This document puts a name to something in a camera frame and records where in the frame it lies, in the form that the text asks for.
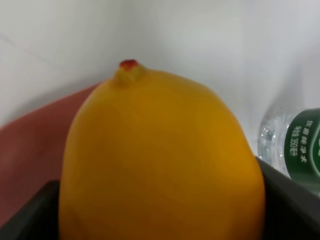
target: white wall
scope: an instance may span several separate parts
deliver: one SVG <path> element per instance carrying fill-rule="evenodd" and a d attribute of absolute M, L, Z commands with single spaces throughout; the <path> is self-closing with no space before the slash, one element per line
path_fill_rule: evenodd
<path fill-rule="evenodd" d="M 214 89 L 256 151 L 270 105 L 320 106 L 319 26 L 318 0 L 0 0 L 0 125 L 135 58 Z"/>

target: red tip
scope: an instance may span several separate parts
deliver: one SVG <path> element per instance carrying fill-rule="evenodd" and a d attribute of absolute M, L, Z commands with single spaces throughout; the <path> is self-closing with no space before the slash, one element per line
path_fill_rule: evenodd
<path fill-rule="evenodd" d="M 134 66 L 138 66 L 138 65 L 139 65 L 139 63 L 134 59 L 124 60 L 124 61 L 120 62 L 120 64 L 119 64 L 119 66 L 121 68 L 124 68 L 125 70 L 130 70 Z"/>

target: green bottle label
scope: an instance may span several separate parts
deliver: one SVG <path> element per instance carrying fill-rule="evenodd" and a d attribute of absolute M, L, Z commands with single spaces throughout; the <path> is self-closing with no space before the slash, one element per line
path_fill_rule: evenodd
<path fill-rule="evenodd" d="M 284 159 L 291 179 L 320 190 L 320 108 L 299 113 L 288 127 Z"/>

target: pink surface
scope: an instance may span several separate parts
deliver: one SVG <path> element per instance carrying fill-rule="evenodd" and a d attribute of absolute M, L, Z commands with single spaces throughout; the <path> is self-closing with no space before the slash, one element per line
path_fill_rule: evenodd
<path fill-rule="evenodd" d="M 0 129 L 0 226 L 47 181 L 60 178 L 68 129 L 96 85 Z"/>

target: plastic bottle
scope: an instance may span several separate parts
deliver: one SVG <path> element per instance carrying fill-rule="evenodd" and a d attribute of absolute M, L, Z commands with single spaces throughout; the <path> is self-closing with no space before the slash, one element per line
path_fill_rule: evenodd
<path fill-rule="evenodd" d="M 313 192 L 320 191 L 320 108 L 284 113 L 261 124 L 258 156 Z"/>

